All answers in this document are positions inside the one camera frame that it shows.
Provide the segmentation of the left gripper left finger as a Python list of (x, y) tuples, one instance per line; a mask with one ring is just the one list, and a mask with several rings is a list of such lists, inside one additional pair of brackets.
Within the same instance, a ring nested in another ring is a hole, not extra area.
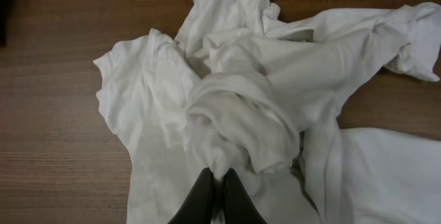
[(214, 205), (214, 179), (209, 168), (201, 170), (180, 209), (168, 224), (210, 224)]

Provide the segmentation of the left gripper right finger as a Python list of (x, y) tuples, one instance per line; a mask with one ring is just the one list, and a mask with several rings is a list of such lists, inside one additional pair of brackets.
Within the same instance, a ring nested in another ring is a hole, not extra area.
[(226, 224), (267, 224), (232, 168), (223, 178), (222, 193)]

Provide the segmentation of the white t-shirt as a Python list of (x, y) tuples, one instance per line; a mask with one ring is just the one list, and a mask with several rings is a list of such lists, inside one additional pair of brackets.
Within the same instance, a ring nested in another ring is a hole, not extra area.
[(178, 34), (95, 60), (132, 162), (128, 223), (167, 223), (196, 179), (235, 170), (268, 223), (439, 223), (440, 142), (342, 129), (380, 69), (436, 82), (440, 6), (338, 8), (285, 23), (270, 0), (193, 0)]

